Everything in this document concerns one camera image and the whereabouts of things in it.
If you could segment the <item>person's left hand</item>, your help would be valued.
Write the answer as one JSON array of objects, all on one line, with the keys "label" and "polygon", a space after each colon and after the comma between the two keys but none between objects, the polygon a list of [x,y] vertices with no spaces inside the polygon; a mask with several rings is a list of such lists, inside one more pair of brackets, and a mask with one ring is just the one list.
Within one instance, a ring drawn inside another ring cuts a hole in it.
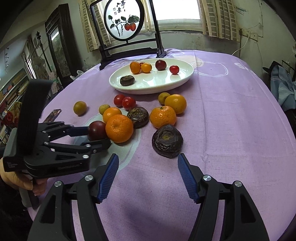
[{"label": "person's left hand", "polygon": [[13,188],[32,191],[35,196],[43,195],[46,191],[48,179],[38,179],[35,184],[22,173],[6,172],[1,159],[1,179]]}]

